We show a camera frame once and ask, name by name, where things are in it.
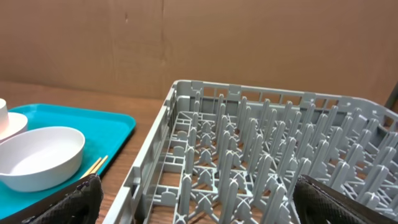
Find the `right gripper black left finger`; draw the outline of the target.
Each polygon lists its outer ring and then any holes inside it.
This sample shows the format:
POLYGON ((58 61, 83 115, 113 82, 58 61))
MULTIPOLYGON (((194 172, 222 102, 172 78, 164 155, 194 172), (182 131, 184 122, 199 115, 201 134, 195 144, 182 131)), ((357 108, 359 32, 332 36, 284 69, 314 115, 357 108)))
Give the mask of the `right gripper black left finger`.
POLYGON ((1 224, 92 224, 99 217, 103 195, 100 176, 90 174, 1 219, 1 224))

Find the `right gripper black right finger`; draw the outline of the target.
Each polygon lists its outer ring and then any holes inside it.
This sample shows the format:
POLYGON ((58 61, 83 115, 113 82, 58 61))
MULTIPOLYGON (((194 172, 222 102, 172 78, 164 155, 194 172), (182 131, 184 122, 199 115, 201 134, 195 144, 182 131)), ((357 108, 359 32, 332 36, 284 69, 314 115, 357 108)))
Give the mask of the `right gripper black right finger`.
POLYGON ((301 224, 397 224, 308 175, 300 175, 293 201, 301 224))

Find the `white grey bowl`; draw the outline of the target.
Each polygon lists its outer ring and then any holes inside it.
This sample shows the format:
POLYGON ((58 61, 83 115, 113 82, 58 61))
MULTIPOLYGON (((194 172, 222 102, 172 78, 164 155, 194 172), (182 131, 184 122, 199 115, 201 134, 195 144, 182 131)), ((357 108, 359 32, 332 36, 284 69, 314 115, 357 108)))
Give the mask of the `white grey bowl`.
POLYGON ((71 178, 83 160, 85 136, 75 128, 51 126, 1 143, 1 182, 17 192, 37 192, 71 178))

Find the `white cup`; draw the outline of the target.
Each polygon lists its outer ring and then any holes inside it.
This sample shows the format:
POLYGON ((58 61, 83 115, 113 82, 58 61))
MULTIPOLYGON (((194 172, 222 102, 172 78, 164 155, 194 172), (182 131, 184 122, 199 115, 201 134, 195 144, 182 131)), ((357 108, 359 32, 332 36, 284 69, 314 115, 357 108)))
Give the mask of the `white cup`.
POLYGON ((7 103, 4 99, 0 99, 0 132, 4 132, 9 126, 9 116, 7 103))

